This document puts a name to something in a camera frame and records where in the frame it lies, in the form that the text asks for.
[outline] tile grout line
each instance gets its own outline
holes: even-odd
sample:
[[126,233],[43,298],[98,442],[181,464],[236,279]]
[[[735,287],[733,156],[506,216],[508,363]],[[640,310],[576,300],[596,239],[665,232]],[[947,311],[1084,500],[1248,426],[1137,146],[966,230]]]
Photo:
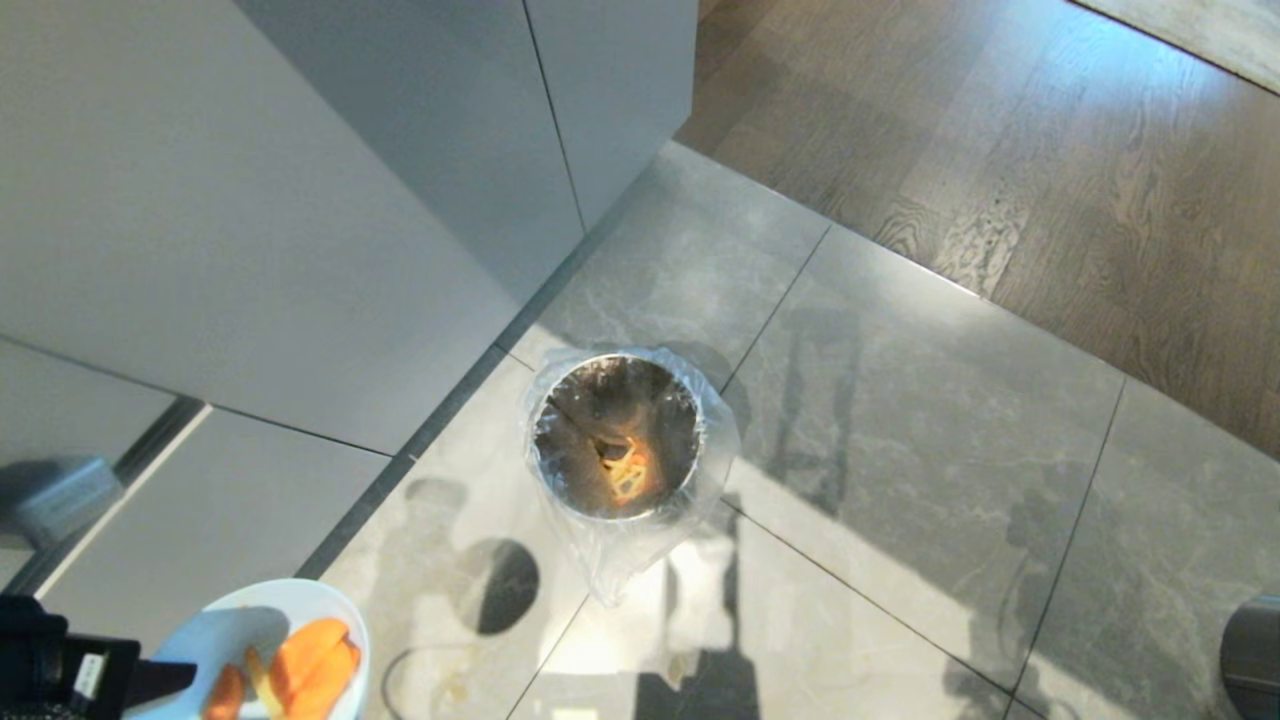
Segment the tile grout line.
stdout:
[[521,360],[520,357],[516,357],[515,355],[512,355],[512,352],[511,352],[509,350],[503,350],[502,347],[499,347],[499,346],[498,346],[498,343],[493,343],[493,348],[494,348],[494,350],[497,350],[498,352],[502,352],[502,354],[503,354],[503,355],[506,355],[507,357],[511,357],[511,359],[512,359],[512,360],[515,360],[516,363],[520,363],[520,364],[521,364],[521,365],[522,365],[522,366],[524,366],[525,369],[527,369],[527,370],[529,370],[530,373],[536,373],[536,372],[538,372],[538,370],[535,370],[535,369],[534,369],[534,366],[532,366],[532,365],[530,365],[529,363],[525,363],[525,361],[524,361],[524,360]]
[[1111,430],[1115,428],[1116,416],[1120,414],[1120,402],[1124,400],[1124,391],[1129,387],[1129,375],[1120,377],[1120,392],[1116,393],[1116,405],[1111,410],[1111,420],[1107,423],[1107,432],[1102,434],[1102,445],[1098,447],[1098,459],[1093,461],[1093,471],[1089,473],[1089,484],[1084,488],[1084,496],[1080,498],[1080,510],[1075,514],[1075,523],[1071,524],[1071,533],[1066,536],[1066,546],[1062,548],[1062,560],[1057,564],[1057,573],[1053,575],[1053,583],[1048,587],[1048,597],[1044,600],[1044,610],[1041,611],[1039,623],[1036,624],[1036,632],[1032,633],[1030,643],[1027,646],[1027,659],[1023,661],[1023,669],[1018,673],[1018,680],[1014,683],[1014,689],[1011,694],[1014,701],[1018,700],[1018,688],[1023,684],[1023,678],[1027,675],[1027,667],[1032,664],[1032,653],[1036,652],[1036,641],[1039,639],[1039,633],[1044,628],[1044,619],[1048,618],[1048,609],[1053,603],[1053,594],[1057,593],[1057,583],[1062,579],[1062,570],[1066,568],[1068,556],[1071,553],[1071,543],[1075,542],[1075,532],[1080,529],[1080,520],[1084,519],[1084,507],[1089,503],[1089,496],[1093,495],[1093,482],[1098,478],[1098,468],[1102,466],[1102,455],[1106,454],[1107,443],[1111,442]]
[[800,275],[804,274],[804,269],[809,266],[809,261],[813,260],[813,256],[818,254],[818,249],[822,247],[823,241],[827,240],[827,234],[831,233],[831,228],[833,227],[836,227],[836,223],[827,220],[827,229],[822,231],[822,234],[818,236],[818,242],[813,243],[813,250],[810,250],[809,255],[805,256],[804,263],[800,263],[800,269],[796,270],[796,275],[791,278],[790,283],[787,283],[787,288],[782,291],[782,296],[778,297],[778,304],[773,306],[773,310],[769,313],[769,316],[765,318],[764,324],[760,325],[760,331],[755,333],[754,338],[751,338],[751,345],[746,346],[746,352],[742,354],[742,359],[737,361],[737,365],[733,368],[733,372],[728,374],[728,379],[724,380],[724,384],[719,388],[721,395],[723,395],[724,391],[728,389],[728,386],[733,382],[733,378],[737,377],[737,372],[742,369],[742,365],[746,363],[746,359],[751,355],[751,351],[755,350],[755,343],[760,342],[760,337],[764,336],[764,331],[768,329],[769,323],[773,322],[773,316],[777,315],[778,310],[782,309],[782,304],[786,302],[787,296],[791,295],[791,288],[794,288],[796,283],[800,281]]
[[818,562],[818,561],[817,561],[817,560],[814,560],[813,557],[809,557],[809,556],[808,556],[808,555],[805,555],[805,552],[804,552],[804,551],[801,551],[801,550],[800,550],[799,547],[796,547],[796,546],[791,544],[790,542],[787,542],[787,541],[786,541],[786,538],[783,538],[783,537],[778,536],[777,533],[774,533],[774,532],[773,532],[773,530],[771,530],[769,528],[765,528],[765,527],[764,527],[763,524],[760,524],[760,523],[759,523],[759,521],[758,521],[758,520],[756,520],[755,518],[751,518],[750,515],[748,515],[745,510],[741,510],[741,509],[739,509],[739,507],[733,507],[733,506],[732,506],[732,505],[730,505],[730,503],[728,503],[728,501],[727,501],[727,500],[724,500],[723,497],[721,497],[721,502],[723,502],[724,505],[727,505],[727,506],[728,506],[728,507],[730,507],[731,510],[733,510],[735,512],[737,512],[737,514],[739,514],[739,515],[741,515],[742,518],[746,518],[748,520],[750,520],[753,525],[755,525],[756,528],[760,528],[762,530],[764,530],[765,533],[768,533],[768,534],[769,534],[769,537],[772,537],[773,539],[776,539],[776,541],[781,542],[782,544],[785,544],[786,547],[788,547],[788,548],[790,548],[790,550],[791,550],[792,552],[795,552],[795,553],[796,553],[796,555],[799,555],[800,557],[804,557],[805,560],[808,560],[810,565],[813,565],[814,568],[817,568],[817,569],[822,570],[822,571],[823,571],[824,574],[827,574],[828,577],[831,577],[832,579],[835,579],[835,580],[836,580],[837,583],[840,583],[841,585],[845,585],[845,587],[846,587],[846,588],[847,588],[847,589],[849,589],[850,592],[852,592],[852,593],[854,593],[854,594],[856,594],[858,597],[860,597],[860,598],[863,598],[864,601],[867,601],[867,602],[868,602],[868,603],[869,603],[869,605],[870,605],[872,607],[874,607],[876,610],[879,610],[879,611],[881,611],[881,612],[883,612],[884,615],[890,616],[890,618],[891,618],[891,619],[892,619],[892,620],[893,620],[895,623],[897,623],[899,625],[902,625],[904,628],[906,628],[906,629],[908,629],[908,630],[909,630],[909,632],[910,632],[910,633],[911,633],[913,635],[915,635],[915,637],[920,638],[922,641],[924,641],[924,642],[929,643],[929,644],[931,644],[931,646],[932,646],[932,647],[933,647],[934,650],[937,650],[937,651],[938,651],[938,652],[941,652],[942,655],[945,655],[945,656],[950,657],[951,660],[956,661],[956,662],[957,662],[959,665],[961,665],[961,666],[963,666],[963,667],[964,667],[965,670],[969,670],[969,671],[970,671],[970,673],[973,673],[974,675],[977,675],[977,676],[982,678],[983,680],[986,680],[987,683],[989,683],[989,684],[991,684],[991,687],[996,688],[996,689],[997,689],[997,691],[1000,691],[1000,692],[1001,692],[1002,694],[1006,694],[1006,696],[1009,696],[1009,698],[1010,698],[1010,700],[1012,700],[1012,697],[1014,697],[1014,696],[1012,696],[1012,693],[1010,693],[1009,691],[1006,691],[1006,689],[1004,688],[1004,685],[1001,685],[1000,683],[997,683],[997,682],[992,680],[991,678],[988,678],[988,676],[987,676],[987,675],[986,675],[984,673],[982,673],[980,670],[978,670],[978,669],[977,669],[977,667],[974,667],[973,665],[969,665],[969,664],[968,664],[968,662],[965,662],[964,660],[961,660],[961,659],[956,657],[955,655],[951,655],[950,652],[947,652],[947,650],[946,650],[946,648],[943,648],[943,647],[942,647],[942,646],[940,646],[938,643],[936,643],[936,642],[933,642],[932,639],[929,639],[929,638],[928,638],[928,637],[927,637],[927,635],[925,635],[924,633],[922,633],[922,632],[916,630],[915,628],[913,628],[913,626],[911,626],[910,624],[908,624],[908,623],[906,623],[905,620],[902,620],[901,618],[899,618],[897,615],[895,615],[893,612],[891,612],[891,611],[890,611],[890,610],[888,610],[887,607],[884,607],[883,605],[881,605],[881,603],[876,602],[874,600],[872,600],[872,598],[867,597],[865,594],[863,594],[863,592],[861,592],[861,591],[859,591],[859,589],[858,589],[858,588],[855,588],[854,585],[851,585],[851,584],[849,584],[847,582],[845,582],[845,579],[844,579],[844,578],[841,578],[840,575],[837,575],[837,574],[832,573],[831,570],[828,570],[826,565],[823,565],[822,562]]
[[543,661],[538,664],[538,670],[534,670],[534,676],[530,678],[529,683],[525,684],[525,689],[520,691],[520,697],[516,698],[515,705],[511,706],[511,711],[507,712],[507,720],[511,720],[511,716],[516,714],[516,710],[520,707],[520,703],[525,701],[525,696],[529,694],[529,688],[534,687],[534,682],[538,680],[538,676],[543,674],[543,667],[545,667],[547,662],[549,662],[552,656],[556,655],[556,648],[558,648],[559,643],[564,641],[564,635],[568,634],[568,629],[573,626],[573,621],[577,620],[577,615],[582,612],[582,609],[586,607],[586,601],[589,600],[591,600],[591,593],[586,593],[585,596],[582,596],[582,602],[577,603],[577,610],[573,611],[573,616],[568,619],[568,623],[564,623],[564,629],[561,630],[559,637],[556,638],[556,644],[552,646],[552,650],[547,653],[547,657],[544,657]]
[[1014,706],[1015,706],[1015,705],[1019,705],[1019,706],[1021,706],[1021,708],[1023,708],[1023,710],[1025,710],[1027,712],[1030,712],[1033,717],[1041,717],[1041,719],[1043,719],[1043,717],[1044,717],[1044,716],[1043,716],[1043,715],[1041,715],[1041,714],[1039,714],[1039,711],[1038,711],[1038,710],[1036,710],[1034,707],[1032,707],[1032,706],[1027,705],[1025,702],[1018,702],[1018,698],[1015,697],[1015,698],[1011,698],[1011,700],[1009,701],[1009,708],[1007,708],[1007,710],[1005,710],[1005,720],[1009,720],[1009,716],[1014,714]]

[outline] carrot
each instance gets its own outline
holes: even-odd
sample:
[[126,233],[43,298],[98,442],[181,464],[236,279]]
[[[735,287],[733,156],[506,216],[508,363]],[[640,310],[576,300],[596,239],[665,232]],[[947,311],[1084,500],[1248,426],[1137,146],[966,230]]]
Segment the carrot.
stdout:
[[238,720],[239,707],[244,705],[244,676],[239,667],[227,664],[214,683],[214,689],[205,701],[204,720]]
[[271,689],[275,697],[288,701],[320,665],[330,650],[347,637],[347,624],[337,618],[324,618],[303,625],[289,635],[271,660]]
[[360,648],[339,643],[329,650],[306,684],[289,697],[289,720],[325,720],[360,667]]

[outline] white cabinet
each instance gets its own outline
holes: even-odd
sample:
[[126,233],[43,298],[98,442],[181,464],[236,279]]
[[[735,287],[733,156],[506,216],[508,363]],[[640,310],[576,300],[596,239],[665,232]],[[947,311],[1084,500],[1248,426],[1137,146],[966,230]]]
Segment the white cabinet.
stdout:
[[[172,395],[0,341],[0,468],[55,456],[115,462],[169,407]],[[0,588],[35,551],[0,536]]]
[[0,333],[394,452],[582,234],[521,3],[243,8],[0,5]]
[[590,228],[692,109],[696,0],[529,0]]
[[207,602],[285,578],[388,459],[214,410],[56,574],[46,610],[154,651]]

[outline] white plate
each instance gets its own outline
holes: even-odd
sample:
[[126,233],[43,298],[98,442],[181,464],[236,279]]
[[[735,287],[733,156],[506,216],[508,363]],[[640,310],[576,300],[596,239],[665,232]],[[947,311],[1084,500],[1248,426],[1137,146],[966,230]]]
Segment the white plate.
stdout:
[[[132,720],[170,720],[200,717],[205,698],[218,680],[223,665],[233,662],[244,670],[244,648],[257,647],[262,664],[270,666],[275,650],[291,633],[312,620],[337,618],[351,628],[352,644],[360,648],[360,667],[338,698],[329,720],[355,720],[365,708],[369,689],[369,632],[356,606],[340,592],[315,580],[269,580],[241,588],[187,620],[160,646],[151,660],[195,662],[196,680],[186,691],[136,707],[125,714]],[[241,708],[242,720],[266,719],[257,700]]]

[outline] metal object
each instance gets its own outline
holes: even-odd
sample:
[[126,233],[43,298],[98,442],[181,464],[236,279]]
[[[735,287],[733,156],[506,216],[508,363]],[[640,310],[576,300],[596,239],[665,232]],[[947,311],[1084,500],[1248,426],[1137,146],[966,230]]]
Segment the metal object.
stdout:
[[[534,443],[541,482],[564,507],[590,520],[672,516],[685,502],[705,443],[694,393],[662,365],[626,354],[591,357],[564,374],[538,413]],[[630,450],[645,471],[622,487],[607,465]]]
[[55,457],[0,468],[0,530],[37,550],[88,527],[124,497],[102,457]]
[[1222,683],[1244,720],[1280,717],[1280,597],[1242,605],[1222,632]]

